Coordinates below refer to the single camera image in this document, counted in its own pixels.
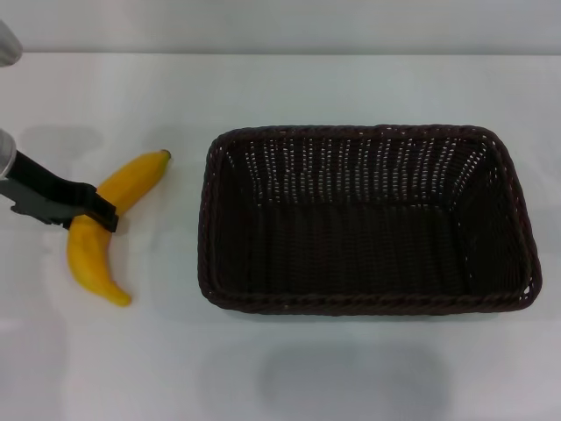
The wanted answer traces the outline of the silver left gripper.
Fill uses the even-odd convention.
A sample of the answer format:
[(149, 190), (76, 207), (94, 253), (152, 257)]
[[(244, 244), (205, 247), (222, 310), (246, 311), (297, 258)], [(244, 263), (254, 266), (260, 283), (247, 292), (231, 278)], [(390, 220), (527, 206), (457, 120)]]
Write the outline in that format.
[(79, 216), (86, 216), (105, 231), (115, 232), (117, 208), (103, 199), (96, 187), (60, 178), (18, 152), (15, 139), (0, 130), (1, 195), (13, 202), (11, 210), (45, 225), (69, 229)]

